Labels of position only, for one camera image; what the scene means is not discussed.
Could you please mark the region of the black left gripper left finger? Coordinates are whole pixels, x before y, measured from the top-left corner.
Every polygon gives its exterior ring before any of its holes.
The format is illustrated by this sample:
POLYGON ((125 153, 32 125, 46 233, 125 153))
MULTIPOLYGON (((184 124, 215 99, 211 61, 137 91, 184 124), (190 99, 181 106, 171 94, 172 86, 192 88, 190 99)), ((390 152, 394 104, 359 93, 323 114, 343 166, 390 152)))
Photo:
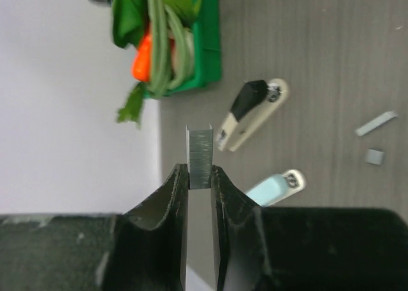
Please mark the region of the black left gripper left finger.
POLYGON ((189 174, 126 213, 1 217, 2 290, 184 290, 189 174))

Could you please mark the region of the beige and black stapler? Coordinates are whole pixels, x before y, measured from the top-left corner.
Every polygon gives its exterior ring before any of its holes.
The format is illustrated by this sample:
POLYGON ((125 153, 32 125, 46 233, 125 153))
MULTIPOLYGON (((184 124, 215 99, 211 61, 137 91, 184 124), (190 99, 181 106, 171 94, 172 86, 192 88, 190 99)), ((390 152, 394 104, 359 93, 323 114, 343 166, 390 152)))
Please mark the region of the beige and black stapler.
POLYGON ((245 82, 217 131, 218 149, 238 150, 285 103, 289 93, 282 78, 245 82))

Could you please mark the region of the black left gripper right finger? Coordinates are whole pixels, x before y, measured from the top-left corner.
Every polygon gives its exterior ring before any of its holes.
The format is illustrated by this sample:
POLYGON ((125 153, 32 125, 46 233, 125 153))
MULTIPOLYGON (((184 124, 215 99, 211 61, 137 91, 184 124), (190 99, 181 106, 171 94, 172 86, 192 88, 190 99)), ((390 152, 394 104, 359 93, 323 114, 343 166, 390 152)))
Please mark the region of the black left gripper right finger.
POLYGON ((406 290, 407 224, 384 208, 261 207, 212 168, 218 290, 406 290))

